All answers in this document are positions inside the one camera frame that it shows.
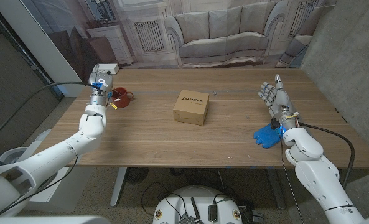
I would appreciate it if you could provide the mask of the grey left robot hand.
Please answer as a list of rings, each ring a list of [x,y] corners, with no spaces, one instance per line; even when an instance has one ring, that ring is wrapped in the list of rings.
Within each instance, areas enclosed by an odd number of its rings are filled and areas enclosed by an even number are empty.
[[[106,106],[108,94],[113,88],[113,75],[116,64],[96,64],[90,73],[88,82],[95,86],[92,88],[90,96],[90,105]]]

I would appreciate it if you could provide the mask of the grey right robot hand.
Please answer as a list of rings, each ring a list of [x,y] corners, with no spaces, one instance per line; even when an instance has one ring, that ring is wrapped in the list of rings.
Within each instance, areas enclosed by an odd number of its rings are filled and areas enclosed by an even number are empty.
[[[268,107],[270,116],[279,121],[285,131],[297,127],[296,119],[293,117],[296,112],[295,107],[283,87],[279,74],[275,75],[273,85],[267,82],[261,85],[258,96]]]

